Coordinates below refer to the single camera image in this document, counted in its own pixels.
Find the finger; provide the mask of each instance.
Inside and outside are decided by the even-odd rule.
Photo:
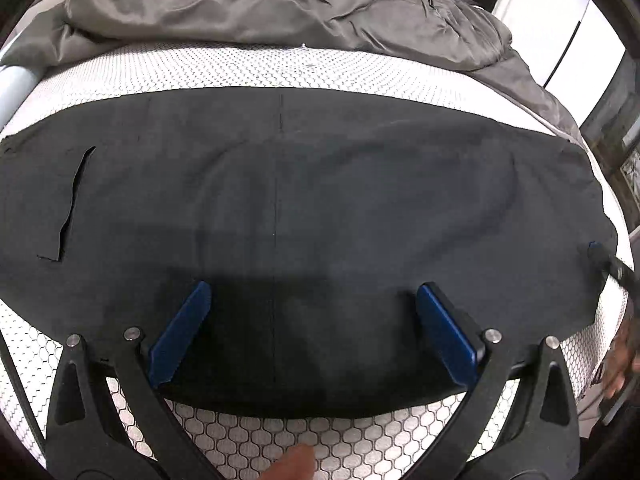
[[[314,449],[306,444],[291,447],[258,480],[311,480],[316,469]]]
[[[606,368],[616,375],[619,370],[626,368],[629,361],[631,352],[626,346],[619,346],[609,355]]]
[[[604,382],[609,383],[610,380],[622,372],[626,368],[629,360],[630,357],[626,357],[626,352],[613,352],[607,360],[603,377]]]
[[[613,386],[613,379],[620,373],[620,370],[607,370],[602,377],[602,384],[607,385],[607,391]]]
[[[629,319],[625,319],[618,328],[618,332],[616,333],[616,338],[626,339],[626,336],[629,334],[629,328],[631,327],[631,322]]]
[[[625,377],[622,374],[617,375],[615,378],[611,380],[609,386],[604,391],[604,394],[603,394],[604,397],[606,397],[607,399],[610,399],[616,394],[618,390],[621,390],[624,385],[625,385]]]

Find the metal rod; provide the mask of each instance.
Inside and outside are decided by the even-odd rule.
[[[42,430],[38,425],[36,416],[33,414],[31,403],[27,398],[27,393],[24,391],[24,386],[22,385],[22,381],[20,380],[20,375],[18,375],[18,370],[15,368],[14,359],[11,357],[11,353],[9,352],[9,347],[6,345],[6,341],[4,340],[4,336],[2,335],[1,330],[0,330],[0,358],[2,359],[2,364],[4,365],[6,374],[9,376],[9,381],[11,381],[11,386],[14,388],[15,396],[18,397],[18,403],[22,408],[22,412],[24,413],[24,418],[27,420],[27,426],[31,430],[31,434],[35,439],[36,444],[38,444],[38,448],[40,448],[40,452],[42,453],[43,456],[45,456],[44,435],[42,434]]]

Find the mattress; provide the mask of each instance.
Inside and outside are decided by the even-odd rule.
[[[535,115],[468,76],[409,60],[363,52],[232,46],[204,43],[132,44],[85,62],[56,68],[36,86],[0,139],[70,106],[125,94],[178,88],[251,86],[323,88],[376,94],[482,115],[511,126],[553,135]],[[604,195],[604,211],[618,232],[616,255],[633,265],[625,222],[615,195],[588,153]],[[62,347],[1,304],[0,329],[11,349],[41,428]],[[622,320],[626,292],[611,278],[601,294],[594,325],[562,342],[574,394],[579,397]],[[110,380],[113,399],[132,442],[151,455]],[[472,457],[491,448],[517,389],[510,381]],[[393,479],[433,442],[463,394],[368,419],[241,418],[168,401],[175,416],[210,461],[228,478],[256,478],[284,449],[306,442],[316,449],[320,479]],[[4,372],[0,409],[23,442],[38,455]]]

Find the human hand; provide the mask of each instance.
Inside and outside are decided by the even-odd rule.
[[[625,385],[625,373],[631,364],[634,372],[640,372],[640,354],[637,353],[639,320],[625,319],[611,343],[605,360],[602,384],[606,387],[604,397],[610,399]]]
[[[298,444],[271,464],[258,480],[311,480],[315,469],[314,449],[306,444]]]

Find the dark cloth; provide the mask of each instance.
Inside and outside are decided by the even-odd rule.
[[[616,232],[583,150],[473,114],[321,89],[203,88],[62,110],[0,144],[0,297],[110,357],[194,284],[211,313],[172,399],[359,416],[457,391],[414,294],[523,350],[591,324],[581,248]]]
[[[54,66],[168,39],[365,50],[464,72],[581,142],[509,29],[459,0],[66,0],[36,16],[2,63]]]
[[[574,480],[627,480],[640,470],[640,395],[638,390],[604,426],[598,421],[580,440],[580,472]]]

